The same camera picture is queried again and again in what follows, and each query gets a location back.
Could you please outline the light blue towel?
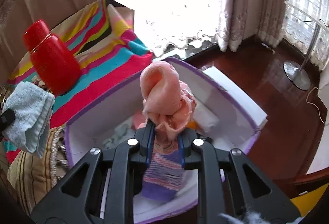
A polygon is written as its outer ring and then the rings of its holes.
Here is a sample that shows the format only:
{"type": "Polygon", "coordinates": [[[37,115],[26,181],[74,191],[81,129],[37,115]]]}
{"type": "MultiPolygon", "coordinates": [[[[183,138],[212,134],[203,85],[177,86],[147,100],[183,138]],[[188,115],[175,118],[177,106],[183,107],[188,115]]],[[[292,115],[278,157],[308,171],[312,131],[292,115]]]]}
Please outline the light blue towel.
{"type": "Polygon", "coordinates": [[[3,132],[16,148],[42,158],[47,146],[55,96],[31,82],[20,82],[4,105],[15,120],[3,132]]]}

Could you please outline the purple knitted hat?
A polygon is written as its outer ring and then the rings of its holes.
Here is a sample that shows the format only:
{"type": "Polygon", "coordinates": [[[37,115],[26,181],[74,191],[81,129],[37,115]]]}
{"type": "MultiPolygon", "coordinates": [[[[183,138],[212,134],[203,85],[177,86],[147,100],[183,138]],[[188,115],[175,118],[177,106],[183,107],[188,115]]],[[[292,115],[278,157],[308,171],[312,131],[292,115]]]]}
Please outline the purple knitted hat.
{"type": "Polygon", "coordinates": [[[176,140],[154,144],[152,160],[143,176],[141,195],[158,202],[169,202],[182,188],[184,170],[176,140]]]}

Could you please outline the peach pink scrunched cloth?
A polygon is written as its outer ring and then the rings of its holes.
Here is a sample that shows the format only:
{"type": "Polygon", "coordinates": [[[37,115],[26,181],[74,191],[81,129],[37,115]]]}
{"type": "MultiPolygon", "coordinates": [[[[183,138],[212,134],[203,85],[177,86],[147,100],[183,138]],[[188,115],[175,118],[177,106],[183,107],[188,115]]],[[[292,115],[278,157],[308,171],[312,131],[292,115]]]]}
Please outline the peach pink scrunched cloth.
{"type": "Polygon", "coordinates": [[[197,102],[189,86],[168,62],[156,61],[140,75],[143,115],[155,125],[158,143],[177,138],[191,121],[197,102]]]}

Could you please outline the pink fleece hat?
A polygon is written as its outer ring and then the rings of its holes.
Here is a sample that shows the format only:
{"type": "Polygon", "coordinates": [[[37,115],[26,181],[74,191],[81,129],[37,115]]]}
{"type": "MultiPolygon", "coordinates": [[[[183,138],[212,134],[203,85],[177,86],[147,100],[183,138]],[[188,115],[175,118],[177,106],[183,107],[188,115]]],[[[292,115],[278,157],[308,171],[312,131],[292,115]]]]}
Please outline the pink fleece hat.
{"type": "Polygon", "coordinates": [[[132,129],[138,130],[146,126],[146,117],[143,115],[142,111],[138,111],[133,115],[132,118],[132,129]]]}

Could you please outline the red thermos flask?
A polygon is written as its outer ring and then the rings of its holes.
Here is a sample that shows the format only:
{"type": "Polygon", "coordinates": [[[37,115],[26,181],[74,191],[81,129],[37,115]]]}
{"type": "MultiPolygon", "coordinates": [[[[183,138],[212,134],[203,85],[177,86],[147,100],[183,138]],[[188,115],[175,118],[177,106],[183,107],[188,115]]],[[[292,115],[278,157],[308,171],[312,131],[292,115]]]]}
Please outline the red thermos flask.
{"type": "Polygon", "coordinates": [[[70,91],[81,76],[81,68],[65,43],[43,20],[27,29],[23,41],[36,72],[53,94],[59,96],[70,91]]]}

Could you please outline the purple cardboard box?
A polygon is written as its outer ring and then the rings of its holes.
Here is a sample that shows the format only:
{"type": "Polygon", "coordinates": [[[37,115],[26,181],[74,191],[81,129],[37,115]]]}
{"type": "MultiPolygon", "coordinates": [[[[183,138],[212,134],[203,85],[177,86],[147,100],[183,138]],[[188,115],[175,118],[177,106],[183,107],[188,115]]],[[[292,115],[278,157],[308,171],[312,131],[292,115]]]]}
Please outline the purple cardboard box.
{"type": "Polygon", "coordinates": [[[179,215],[198,200],[197,171],[180,164],[178,134],[191,128],[216,148],[248,152],[267,115],[216,68],[201,72],[178,59],[156,61],[92,101],[66,125],[70,166],[91,148],[115,148],[151,120],[156,139],[142,191],[134,198],[135,223],[179,215]]]}

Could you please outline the colourful striped tablecloth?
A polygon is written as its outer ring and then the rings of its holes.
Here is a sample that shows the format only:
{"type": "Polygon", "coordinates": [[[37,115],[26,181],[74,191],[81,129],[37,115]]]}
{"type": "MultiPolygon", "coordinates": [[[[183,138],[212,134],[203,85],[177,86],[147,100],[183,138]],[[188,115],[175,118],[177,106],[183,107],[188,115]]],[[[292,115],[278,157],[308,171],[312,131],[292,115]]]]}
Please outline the colourful striped tablecloth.
{"type": "Polygon", "coordinates": [[[57,96],[50,127],[76,113],[127,77],[143,70],[152,53],[133,30],[134,12],[114,0],[98,0],[45,33],[56,34],[81,68],[77,84],[57,96]]]}

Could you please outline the lace window curtain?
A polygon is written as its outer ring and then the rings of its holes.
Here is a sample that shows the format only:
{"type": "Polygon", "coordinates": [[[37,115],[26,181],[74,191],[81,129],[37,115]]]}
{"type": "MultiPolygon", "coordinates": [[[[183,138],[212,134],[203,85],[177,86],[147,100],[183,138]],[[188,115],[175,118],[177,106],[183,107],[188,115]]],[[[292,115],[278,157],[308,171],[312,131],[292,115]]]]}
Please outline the lace window curtain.
{"type": "Polygon", "coordinates": [[[305,53],[314,32],[314,17],[328,23],[328,0],[221,0],[215,41],[221,51],[237,51],[255,36],[272,48],[286,39],[305,53]]]}

